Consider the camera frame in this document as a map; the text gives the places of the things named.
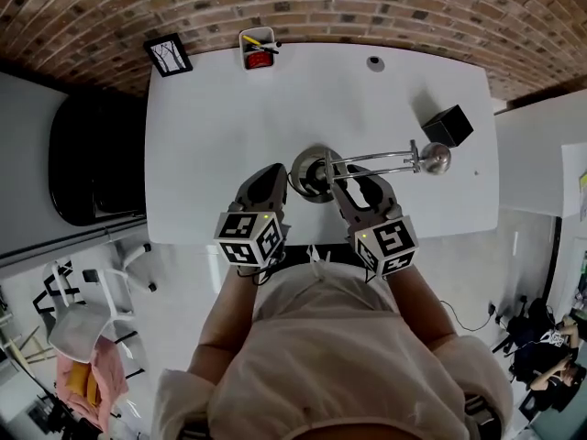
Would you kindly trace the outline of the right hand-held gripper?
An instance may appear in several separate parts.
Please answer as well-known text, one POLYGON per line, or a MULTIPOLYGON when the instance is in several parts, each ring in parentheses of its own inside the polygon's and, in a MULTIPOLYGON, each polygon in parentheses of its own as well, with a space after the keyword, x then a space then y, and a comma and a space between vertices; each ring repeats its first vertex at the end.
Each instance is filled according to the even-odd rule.
POLYGON ((387 276, 413 264, 419 249, 412 221, 403 215, 392 185, 361 166, 348 166, 357 174, 345 183, 334 181, 331 192, 348 223, 349 239, 355 253, 376 276, 387 276), (363 203, 349 192, 352 182, 360 187, 363 203))

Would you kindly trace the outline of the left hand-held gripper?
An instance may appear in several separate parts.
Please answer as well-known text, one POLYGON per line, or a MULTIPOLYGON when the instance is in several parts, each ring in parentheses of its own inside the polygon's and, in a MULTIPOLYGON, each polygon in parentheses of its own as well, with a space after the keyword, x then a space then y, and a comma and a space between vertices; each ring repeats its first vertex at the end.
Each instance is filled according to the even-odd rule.
POLYGON ((221 213, 214 241, 226 261, 239 267, 269 267, 285 241, 282 227, 287 171, 281 163, 258 170, 238 189, 236 201, 221 213))

